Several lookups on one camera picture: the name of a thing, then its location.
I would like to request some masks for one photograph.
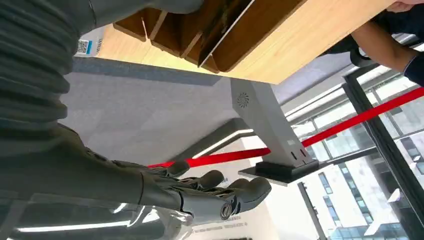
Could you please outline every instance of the ceiling light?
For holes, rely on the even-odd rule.
[[[95,223],[95,224],[81,224],[81,225],[65,225],[65,226],[42,226],[42,227],[20,227],[17,230],[21,233],[43,233],[43,232],[58,232],[70,230],[84,230],[84,229],[100,229],[126,226],[130,221],[116,221],[108,223]]]

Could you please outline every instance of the person's arm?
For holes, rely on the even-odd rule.
[[[374,22],[365,23],[351,35],[368,57],[401,73],[419,54],[412,48],[402,46]]]

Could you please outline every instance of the qr code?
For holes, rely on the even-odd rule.
[[[89,50],[89,43],[90,41],[87,41],[87,40],[79,40],[77,53],[86,54]]]

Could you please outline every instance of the led light strip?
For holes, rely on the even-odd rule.
[[[230,135],[224,137],[223,139],[217,141],[215,144],[211,145],[210,147],[206,148],[205,150],[199,152],[198,154],[193,156],[193,159],[197,159],[205,154],[207,154],[209,151],[215,149],[216,147],[218,147],[219,145],[227,142],[228,140],[234,138],[235,136],[239,135],[239,134],[249,134],[249,133],[253,133],[253,129],[245,129],[245,130],[238,130],[235,131],[233,133],[231,133]]]

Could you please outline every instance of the wooden shelf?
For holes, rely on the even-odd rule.
[[[242,11],[250,1],[205,0],[187,15],[144,9],[106,29],[98,57],[278,84],[394,0],[256,0]]]

